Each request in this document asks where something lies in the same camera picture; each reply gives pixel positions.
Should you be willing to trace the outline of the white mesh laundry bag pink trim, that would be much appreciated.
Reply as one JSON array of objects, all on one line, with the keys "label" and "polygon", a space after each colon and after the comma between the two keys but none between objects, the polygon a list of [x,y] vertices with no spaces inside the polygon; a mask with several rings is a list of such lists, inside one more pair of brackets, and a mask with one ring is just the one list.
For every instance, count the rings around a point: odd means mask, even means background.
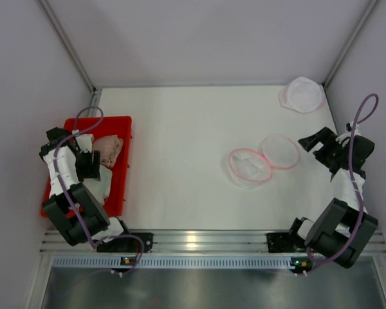
[{"label": "white mesh laundry bag pink trim", "polygon": [[231,151],[226,157],[226,171],[238,187],[254,189],[270,181],[275,169],[291,169],[299,160],[296,143],[275,133],[267,136],[257,150],[238,148]]}]

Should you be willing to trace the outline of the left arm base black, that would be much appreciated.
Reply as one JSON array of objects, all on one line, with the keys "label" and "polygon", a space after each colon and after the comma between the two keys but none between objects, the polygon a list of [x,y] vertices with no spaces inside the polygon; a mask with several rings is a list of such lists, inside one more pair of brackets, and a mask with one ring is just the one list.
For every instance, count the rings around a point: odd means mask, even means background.
[{"label": "left arm base black", "polygon": [[152,248],[153,240],[152,232],[133,232],[126,238],[113,238],[101,242],[96,251],[100,253],[147,253]]}]

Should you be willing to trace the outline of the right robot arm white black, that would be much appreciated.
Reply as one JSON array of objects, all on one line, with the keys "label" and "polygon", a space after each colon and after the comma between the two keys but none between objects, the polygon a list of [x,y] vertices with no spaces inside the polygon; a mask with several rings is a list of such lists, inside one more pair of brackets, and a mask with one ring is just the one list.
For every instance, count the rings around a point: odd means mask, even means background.
[{"label": "right robot arm white black", "polygon": [[308,248],[344,268],[354,265],[378,227],[363,205],[362,167],[374,151],[374,142],[347,132],[338,136],[328,127],[298,140],[307,152],[329,169],[334,197],[312,221],[294,220],[289,236],[297,248]]}]

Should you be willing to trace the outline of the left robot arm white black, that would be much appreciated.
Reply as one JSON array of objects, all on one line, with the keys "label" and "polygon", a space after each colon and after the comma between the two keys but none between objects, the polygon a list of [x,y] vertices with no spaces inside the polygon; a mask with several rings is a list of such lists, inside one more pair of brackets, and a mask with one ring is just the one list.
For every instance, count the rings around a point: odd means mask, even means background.
[{"label": "left robot arm white black", "polygon": [[106,155],[116,153],[117,138],[103,150],[93,147],[92,134],[54,127],[39,156],[50,174],[50,193],[42,210],[71,246],[88,241],[99,245],[129,230],[122,220],[107,215],[113,172]]}]

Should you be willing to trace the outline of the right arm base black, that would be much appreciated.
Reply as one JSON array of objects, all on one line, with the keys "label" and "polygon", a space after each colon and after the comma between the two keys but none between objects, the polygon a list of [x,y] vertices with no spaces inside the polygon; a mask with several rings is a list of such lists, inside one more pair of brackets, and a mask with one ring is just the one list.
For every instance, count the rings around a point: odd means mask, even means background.
[{"label": "right arm base black", "polygon": [[271,232],[266,235],[268,252],[279,253],[306,253],[304,239],[292,232]]}]

